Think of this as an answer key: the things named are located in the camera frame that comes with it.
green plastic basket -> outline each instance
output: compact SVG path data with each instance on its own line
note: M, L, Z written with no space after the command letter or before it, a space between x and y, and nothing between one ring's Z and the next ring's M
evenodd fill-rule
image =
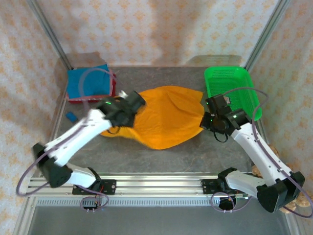
M250 74L242 67L210 67L205 70L204 78L209 97L223 94L238 87L254 87ZM252 90L234 91L225 96L232 110L243 109L252 118L254 109L260 104L257 93ZM260 108L256 115L257 121L262 116Z

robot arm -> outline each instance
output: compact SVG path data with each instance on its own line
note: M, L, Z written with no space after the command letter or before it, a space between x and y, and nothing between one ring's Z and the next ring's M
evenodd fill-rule
M242 109L232 111L223 95L211 97L206 100L206 103L209 113L204 114L201 127L214 133L231 136L245 150L263 176L263 179L260 179L230 168L219 174L219 179L224 184L221 188L237 189L248 193L257 198L263 208L269 212L274 212L297 198L300 191L281 171L286 172L300 186L304 184L304 176L301 172L293 173L257 133L258 140L280 165L280 169L277 169L254 138L251 119L245 111Z
M37 167L50 186L56 188L68 183L99 191L101 179L92 168L81 168L68 161L86 143L112 126L133 127L134 116L143 105L144 99L136 92L122 93L120 98L106 97L57 139L45 146L35 144L32 147L35 159L46 153Z

